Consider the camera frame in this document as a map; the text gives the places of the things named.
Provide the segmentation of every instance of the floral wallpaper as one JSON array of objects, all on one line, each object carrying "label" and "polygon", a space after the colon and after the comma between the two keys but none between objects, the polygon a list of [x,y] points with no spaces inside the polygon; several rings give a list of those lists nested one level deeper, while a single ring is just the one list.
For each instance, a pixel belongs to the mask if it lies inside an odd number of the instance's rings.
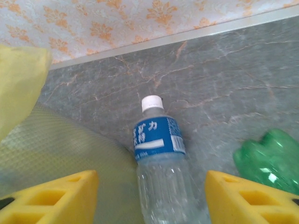
[{"label": "floral wallpaper", "polygon": [[299,0],[0,0],[0,43],[54,63],[299,4]]}]

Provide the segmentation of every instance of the marble veining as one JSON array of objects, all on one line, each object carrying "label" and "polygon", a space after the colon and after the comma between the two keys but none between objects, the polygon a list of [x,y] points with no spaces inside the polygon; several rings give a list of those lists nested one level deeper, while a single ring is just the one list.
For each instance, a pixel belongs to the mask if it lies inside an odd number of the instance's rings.
[{"label": "marble veining", "polygon": [[183,132],[193,186],[209,169],[237,175],[232,153],[278,127],[299,140],[299,17],[49,73],[39,102],[132,150],[141,99],[163,98]]}]

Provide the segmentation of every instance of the white bottle cap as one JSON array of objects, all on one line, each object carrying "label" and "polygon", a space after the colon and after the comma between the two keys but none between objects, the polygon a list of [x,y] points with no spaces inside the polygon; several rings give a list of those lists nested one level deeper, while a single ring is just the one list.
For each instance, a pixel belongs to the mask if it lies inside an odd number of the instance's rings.
[{"label": "white bottle cap", "polygon": [[156,95],[150,95],[143,98],[141,101],[141,105],[142,105],[142,112],[152,107],[160,107],[164,109],[162,99]]}]

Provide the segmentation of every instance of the plastic water bottle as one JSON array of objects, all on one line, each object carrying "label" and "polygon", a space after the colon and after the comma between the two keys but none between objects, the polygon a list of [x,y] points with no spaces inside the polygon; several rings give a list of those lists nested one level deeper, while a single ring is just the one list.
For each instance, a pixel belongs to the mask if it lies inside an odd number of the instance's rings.
[{"label": "plastic water bottle", "polygon": [[142,214],[146,224],[194,224],[198,214],[177,122],[159,96],[142,100],[133,130]]}]

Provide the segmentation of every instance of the blue bottle label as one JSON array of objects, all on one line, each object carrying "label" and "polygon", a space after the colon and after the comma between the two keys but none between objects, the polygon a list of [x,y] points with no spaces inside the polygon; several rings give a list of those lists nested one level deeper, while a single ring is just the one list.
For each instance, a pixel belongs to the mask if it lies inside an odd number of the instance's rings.
[{"label": "blue bottle label", "polygon": [[150,118],[139,122],[133,130],[133,143],[136,161],[160,153],[185,154],[178,124],[169,117]]}]

